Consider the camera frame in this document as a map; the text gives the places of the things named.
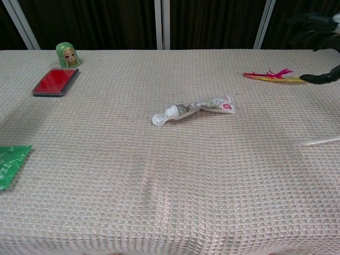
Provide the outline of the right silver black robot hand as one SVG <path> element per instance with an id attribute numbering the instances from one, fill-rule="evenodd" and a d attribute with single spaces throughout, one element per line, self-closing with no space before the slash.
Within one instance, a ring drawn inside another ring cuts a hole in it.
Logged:
<path id="1" fill-rule="evenodd" d="M 302 13 L 286 19 L 287 23 L 295 24 L 302 22 L 299 32 L 290 40 L 294 45 L 299 41 L 309 40 L 316 35 L 325 35 L 322 42 L 314 49 L 317 51 L 326 42 L 339 36 L 339 13 L 333 16 L 324 16 L 318 13 Z M 303 74 L 300 79 L 312 84 L 327 84 L 339 80 L 339 65 L 328 73 L 314 75 Z"/>

